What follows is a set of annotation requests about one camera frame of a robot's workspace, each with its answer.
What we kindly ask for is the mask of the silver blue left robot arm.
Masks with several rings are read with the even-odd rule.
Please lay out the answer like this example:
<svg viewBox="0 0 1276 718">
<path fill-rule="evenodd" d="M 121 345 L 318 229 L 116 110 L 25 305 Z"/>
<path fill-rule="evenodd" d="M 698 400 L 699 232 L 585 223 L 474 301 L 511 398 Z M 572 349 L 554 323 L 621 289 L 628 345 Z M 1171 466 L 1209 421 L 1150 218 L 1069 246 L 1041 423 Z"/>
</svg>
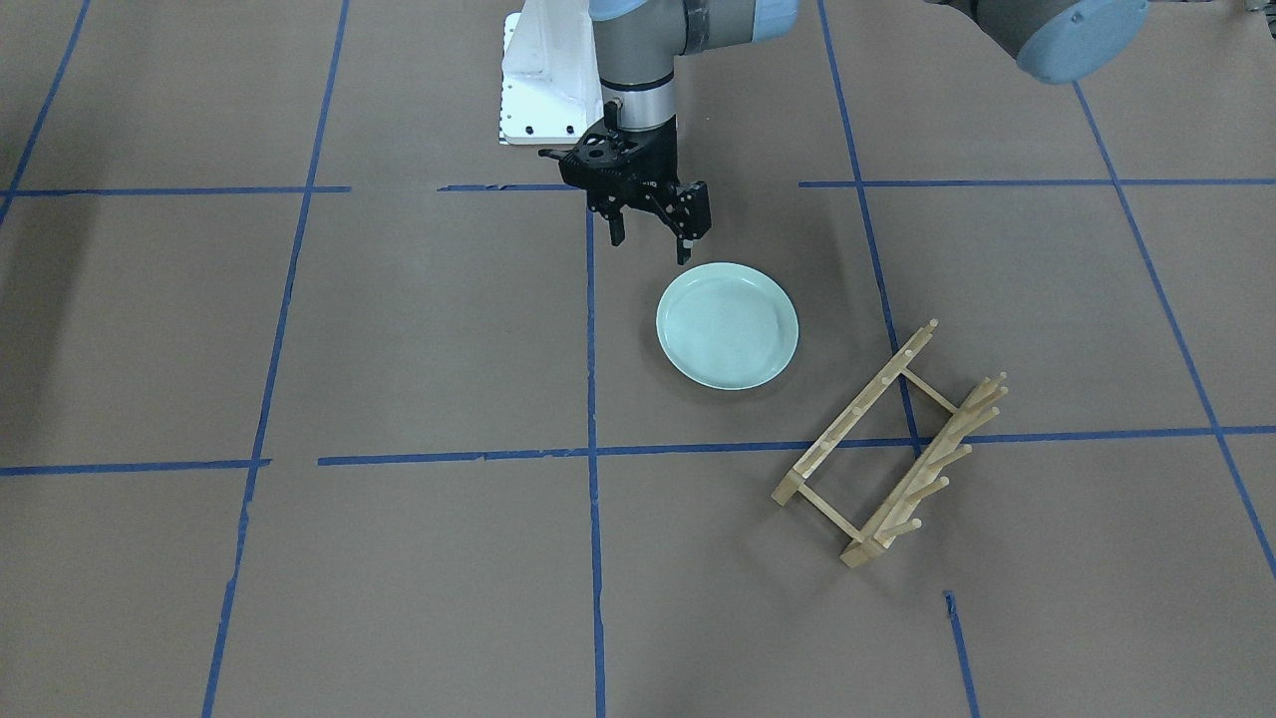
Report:
<svg viewBox="0 0 1276 718">
<path fill-rule="evenodd" d="M 1069 85 L 1102 68 L 1145 24 L 1145 1 L 947 1 L 991 38 L 1016 68 L 1044 85 Z M 676 56 L 760 45 L 792 31 L 798 1 L 629 1 L 590 17 L 600 61 L 616 61 L 618 79 L 662 94 Z"/>
</svg>

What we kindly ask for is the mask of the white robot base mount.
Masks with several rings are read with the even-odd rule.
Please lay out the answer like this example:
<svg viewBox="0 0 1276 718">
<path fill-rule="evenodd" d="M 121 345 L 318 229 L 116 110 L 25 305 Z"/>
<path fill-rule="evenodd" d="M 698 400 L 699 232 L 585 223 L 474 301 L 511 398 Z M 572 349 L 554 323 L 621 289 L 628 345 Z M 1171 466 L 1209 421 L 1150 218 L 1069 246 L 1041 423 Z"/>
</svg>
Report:
<svg viewBox="0 0 1276 718">
<path fill-rule="evenodd" d="M 587 1 L 524 1 L 501 31 L 498 140 L 574 145 L 602 117 Z"/>
</svg>

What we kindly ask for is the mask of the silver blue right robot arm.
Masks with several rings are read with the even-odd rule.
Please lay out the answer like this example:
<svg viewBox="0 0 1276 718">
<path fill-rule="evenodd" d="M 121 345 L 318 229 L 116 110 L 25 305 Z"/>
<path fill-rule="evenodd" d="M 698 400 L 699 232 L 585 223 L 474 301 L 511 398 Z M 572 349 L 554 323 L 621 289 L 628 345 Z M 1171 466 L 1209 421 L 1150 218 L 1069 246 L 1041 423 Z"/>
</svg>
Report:
<svg viewBox="0 0 1276 718">
<path fill-rule="evenodd" d="M 798 1 L 591 1 L 602 117 L 569 150 L 541 149 L 590 210 L 625 236 L 623 210 L 656 216 L 684 265 L 712 227 L 706 182 L 678 179 L 675 60 L 792 31 Z"/>
</svg>

